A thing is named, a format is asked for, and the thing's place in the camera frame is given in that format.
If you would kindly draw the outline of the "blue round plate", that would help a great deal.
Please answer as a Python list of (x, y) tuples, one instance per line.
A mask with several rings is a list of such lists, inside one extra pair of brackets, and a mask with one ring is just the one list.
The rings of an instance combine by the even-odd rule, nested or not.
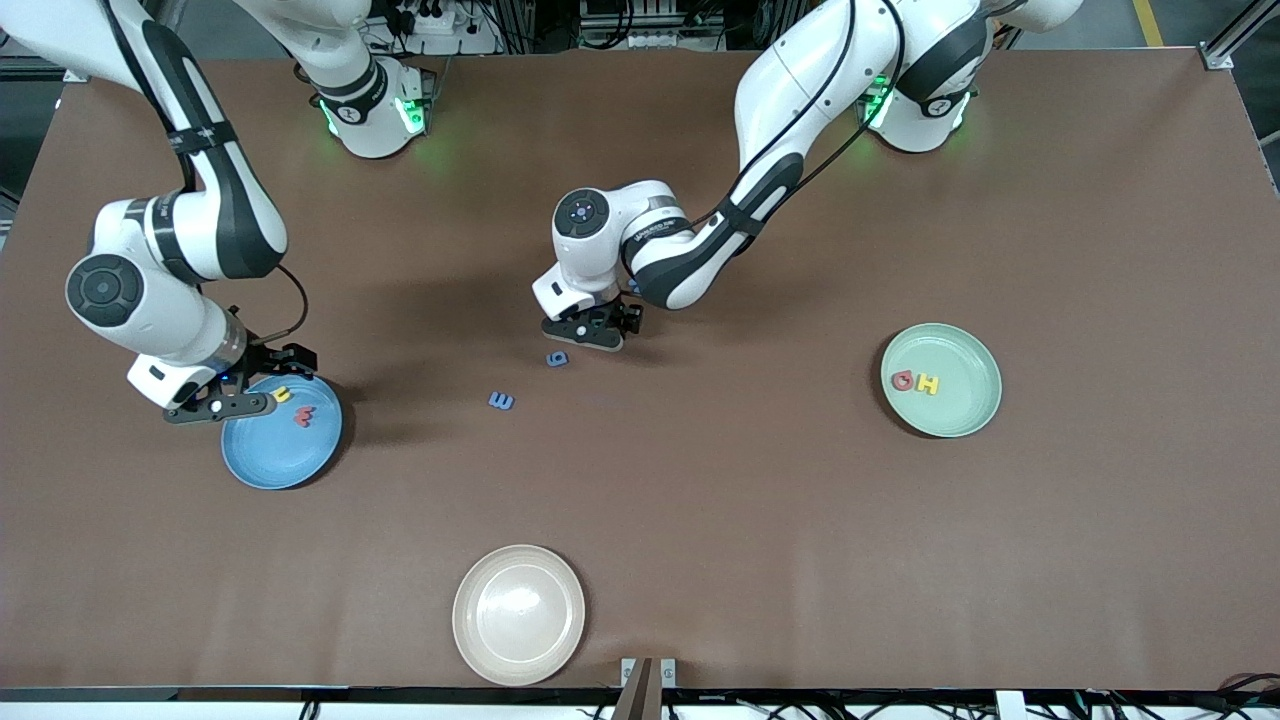
[[(233, 477), (255, 489), (289, 489), (311, 482), (337, 456), (344, 434), (340, 400), (315, 375), (270, 375), (248, 392), (271, 393), (287, 386), (292, 397), (274, 413), (221, 424), (221, 456)], [(310, 428), (293, 423), (297, 407), (316, 407)]]

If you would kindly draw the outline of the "brown table cover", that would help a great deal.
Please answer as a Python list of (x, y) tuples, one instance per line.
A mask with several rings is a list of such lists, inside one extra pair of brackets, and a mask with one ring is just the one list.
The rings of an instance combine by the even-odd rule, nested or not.
[[(0, 684), (474, 685), (451, 606), (515, 543), (588, 589), (566, 685), (645, 655), (701, 687), (1280, 673), (1280, 197), (1233, 77), (1190, 49), (1001, 53), (940, 151), (860, 138), (703, 301), (549, 368), (553, 206), (655, 177), (709, 209), (750, 61), (463, 59), (383, 161), (288, 61), (205, 61), (353, 425), (288, 492), (168, 425), (67, 309), (99, 209), (177, 168), (140, 96), (65, 88), (0, 252)], [(922, 323), (1000, 366), (970, 436), (884, 398)]]

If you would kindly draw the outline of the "grey electronics rack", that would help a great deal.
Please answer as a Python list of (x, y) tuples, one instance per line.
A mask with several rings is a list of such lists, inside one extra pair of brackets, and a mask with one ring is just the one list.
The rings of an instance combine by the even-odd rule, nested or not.
[(579, 0), (573, 29), (593, 50), (727, 49), (722, 0)]

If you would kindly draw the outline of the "beige round plate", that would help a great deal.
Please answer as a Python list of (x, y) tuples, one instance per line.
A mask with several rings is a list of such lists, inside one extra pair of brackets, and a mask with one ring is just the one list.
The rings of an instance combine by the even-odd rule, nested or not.
[(586, 616), (581, 580), (567, 561), (541, 546), (509, 544), (467, 570), (451, 620), (472, 671), (498, 685), (526, 687), (568, 664)]

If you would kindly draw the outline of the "white power strip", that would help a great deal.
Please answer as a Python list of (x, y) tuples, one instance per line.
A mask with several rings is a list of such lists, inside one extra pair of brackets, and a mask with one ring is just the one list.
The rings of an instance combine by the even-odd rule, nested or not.
[(392, 35), (407, 38), (415, 35), (447, 36), (468, 26), (471, 15), (460, 9), (458, 0), (379, 0), (380, 13)]

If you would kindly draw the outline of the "pale green round plate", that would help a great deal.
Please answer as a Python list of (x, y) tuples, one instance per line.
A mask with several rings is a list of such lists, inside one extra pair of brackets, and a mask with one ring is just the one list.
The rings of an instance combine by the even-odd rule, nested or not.
[[(929, 396), (896, 391), (890, 377), (910, 370), (938, 375), (940, 392)], [(882, 392), (892, 413), (914, 430), (954, 439), (986, 427), (998, 411), (1004, 382), (995, 355), (974, 334), (943, 323), (922, 323), (900, 331), (879, 361)]]

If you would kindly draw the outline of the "metal bracket with brown post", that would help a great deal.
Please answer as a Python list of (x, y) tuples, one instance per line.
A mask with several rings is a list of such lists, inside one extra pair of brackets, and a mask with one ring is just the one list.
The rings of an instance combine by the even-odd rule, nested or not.
[(678, 720), (664, 693), (677, 688), (675, 659), (622, 659), (622, 691), (609, 720)]

